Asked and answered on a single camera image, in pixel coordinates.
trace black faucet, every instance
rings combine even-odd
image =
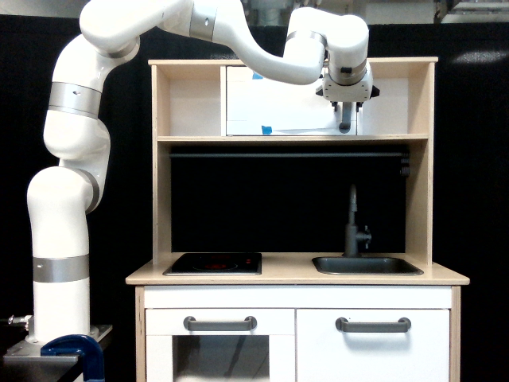
[[[366,249],[371,242],[371,233],[365,226],[365,232],[359,232],[356,225],[357,190],[356,185],[350,187],[350,205],[348,207],[348,224],[344,236],[344,257],[360,257],[359,243],[364,242]]]

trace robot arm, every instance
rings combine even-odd
[[[157,25],[226,45],[257,73],[289,84],[316,81],[328,50],[323,96],[352,104],[371,96],[368,31],[355,16],[295,10],[284,55],[276,57],[256,44],[240,0],[91,0],[80,17],[83,34],[61,53],[52,78],[44,139],[60,162],[36,175],[27,195],[39,342],[88,333],[86,213],[103,195],[110,151],[98,120],[103,84],[113,68],[136,55],[139,35]]]

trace sink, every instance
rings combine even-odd
[[[315,257],[317,271],[330,275],[422,275],[424,272],[393,257]]]

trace drawer handle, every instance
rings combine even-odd
[[[406,333],[412,326],[408,318],[398,322],[348,322],[344,317],[336,320],[336,328],[346,333]]]
[[[243,332],[256,328],[254,317],[246,317],[244,321],[197,321],[194,317],[184,318],[184,327],[190,332]]]

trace black backdrop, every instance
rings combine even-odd
[[[462,290],[462,380],[503,380],[509,25],[376,25],[370,30],[370,57],[439,57],[433,259],[472,280]],[[282,54],[283,28],[252,31],[264,49]],[[77,20],[0,16],[0,318],[33,309],[25,192],[35,173],[56,164],[42,142],[52,69],[79,32]],[[124,279],[151,258],[147,61],[233,57],[227,48],[153,29],[142,35],[137,57],[115,69],[105,84],[99,117],[111,133],[111,160],[103,201],[88,221],[91,320],[115,328],[106,353],[109,381],[134,380],[134,288]]]

